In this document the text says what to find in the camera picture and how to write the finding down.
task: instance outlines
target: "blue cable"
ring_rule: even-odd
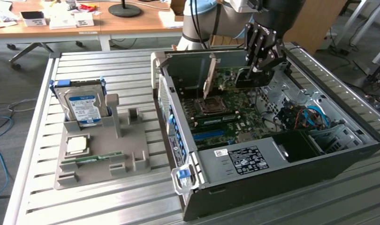
[[[0,136],[2,136],[10,130],[10,128],[13,126],[13,119],[10,117],[8,117],[8,116],[0,116],[0,118],[5,118],[5,119],[8,119],[10,121],[8,129],[0,134]]]
[[[309,106],[308,109],[313,109],[316,112],[320,113],[320,116],[324,119],[324,121],[326,122],[326,126],[329,127],[328,118],[326,118],[325,114],[322,113],[321,109],[316,106]]]
[[[309,119],[308,110],[304,110],[304,116],[305,116],[306,121],[310,123],[310,125],[314,126],[314,122],[312,121],[312,119]]]
[[[0,193],[1,193],[4,191],[4,189],[6,188],[8,184],[9,184],[9,176],[8,176],[6,166],[5,166],[5,163],[4,163],[4,160],[2,160],[1,153],[0,153],[0,162],[1,162],[1,165],[2,165],[4,174],[6,176],[6,183],[5,183],[4,187],[2,187],[2,189],[0,190]]]

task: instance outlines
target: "blue hard drive label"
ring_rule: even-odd
[[[98,108],[94,106],[93,95],[69,97],[72,111],[80,123],[90,125],[101,120]]]

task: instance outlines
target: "desk lamp base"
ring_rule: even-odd
[[[141,14],[141,9],[133,5],[125,5],[122,8],[122,4],[112,5],[109,7],[109,13],[117,17],[133,17]]]

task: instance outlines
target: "gray carpet floor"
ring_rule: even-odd
[[[333,32],[340,31],[341,26],[344,26],[349,15],[341,16],[333,25]],[[349,38],[354,29],[350,29],[346,37]],[[122,42],[114,42],[117,44],[112,49],[140,49],[140,48],[154,48],[154,47],[169,47],[172,44],[177,44],[178,37],[165,37],[165,38],[141,38],[126,39]],[[85,47],[80,48],[76,46],[74,42],[53,43],[49,44],[50,48],[57,52],[84,52],[84,51],[100,51],[98,41],[84,41]],[[21,50],[26,45],[17,45]],[[373,60],[376,54],[380,52],[380,28],[373,26],[369,32],[364,36],[358,43],[360,52],[352,52],[348,55],[349,60],[358,60],[366,65]],[[40,84],[44,76],[48,52],[42,48],[34,49],[26,56],[24,56],[17,62],[21,64],[22,69],[14,71],[10,68],[8,60],[13,57],[17,51],[12,51],[5,45],[0,45],[0,103],[12,103],[26,98],[37,97],[40,92]],[[328,51],[318,51],[314,54],[317,60],[329,68],[333,69],[348,62],[333,56]],[[364,73],[353,70],[353,64],[341,67],[334,71],[334,74],[346,82],[356,80],[364,76]],[[32,107],[33,102],[21,105],[21,108]],[[0,151],[2,153],[5,163],[9,169],[12,177],[16,176],[17,168],[20,164],[20,157],[24,149],[25,138],[28,133],[28,128],[32,120],[32,113],[18,112],[13,116],[14,125],[10,131],[0,137]],[[1,116],[9,116],[10,112],[0,112]],[[4,186],[5,175],[0,165],[0,189]],[[13,181],[10,180],[6,189],[0,194],[0,224],[4,219],[4,214],[8,206],[8,195],[10,195],[13,186]]]

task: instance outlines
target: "aluminum slotted table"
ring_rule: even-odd
[[[200,220],[182,221],[150,85],[150,53],[166,50],[62,53],[49,59],[4,224],[380,224],[380,151],[333,180]],[[374,109],[302,50],[293,53],[380,132]],[[138,107],[144,113],[152,171],[57,191],[52,187],[64,114],[49,80],[100,76],[108,93],[120,96],[118,111]],[[302,74],[293,73],[293,77],[302,86],[312,85]]]

